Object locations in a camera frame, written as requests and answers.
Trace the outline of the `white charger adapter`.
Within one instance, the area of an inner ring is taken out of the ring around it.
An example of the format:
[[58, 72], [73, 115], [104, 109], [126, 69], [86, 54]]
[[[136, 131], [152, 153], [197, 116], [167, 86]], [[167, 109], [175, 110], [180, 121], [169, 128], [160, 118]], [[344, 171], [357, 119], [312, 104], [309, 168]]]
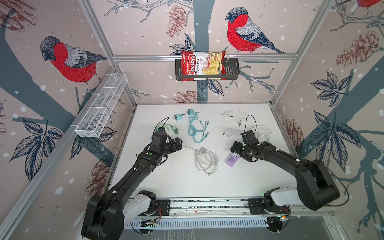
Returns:
[[234, 115], [234, 114], [233, 114], [232, 111], [225, 111], [225, 112], [223, 113], [223, 118], [224, 118], [225, 120], [228, 120], [228, 119], [232, 118], [233, 115]]
[[223, 135], [228, 137], [228, 138], [230, 138], [234, 134], [235, 134], [235, 131], [231, 128], [228, 128], [228, 129], [224, 130], [224, 132], [223, 132]]

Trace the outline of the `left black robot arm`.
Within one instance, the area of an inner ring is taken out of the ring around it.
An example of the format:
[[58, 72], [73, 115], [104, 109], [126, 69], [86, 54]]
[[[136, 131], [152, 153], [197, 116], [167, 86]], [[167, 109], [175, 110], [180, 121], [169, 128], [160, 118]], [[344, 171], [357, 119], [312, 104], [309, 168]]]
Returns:
[[163, 129], [155, 132], [152, 141], [137, 155], [131, 169], [105, 194], [88, 202], [81, 235], [89, 240], [118, 240], [134, 218], [156, 209], [156, 194], [140, 191], [130, 200], [140, 183], [163, 164], [168, 155], [182, 149], [180, 138], [172, 139]]

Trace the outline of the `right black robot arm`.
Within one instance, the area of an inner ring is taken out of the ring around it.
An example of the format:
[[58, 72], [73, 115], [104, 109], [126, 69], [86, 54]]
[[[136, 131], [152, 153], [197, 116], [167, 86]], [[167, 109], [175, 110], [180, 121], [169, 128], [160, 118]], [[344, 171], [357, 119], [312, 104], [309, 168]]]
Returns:
[[269, 198], [276, 206], [304, 205], [317, 211], [340, 197], [331, 171], [322, 162], [300, 159], [269, 142], [260, 143], [253, 131], [241, 133], [241, 137], [243, 142], [235, 141], [231, 153], [251, 163], [269, 162], [295, 177], [296, 187], [269, 192]]

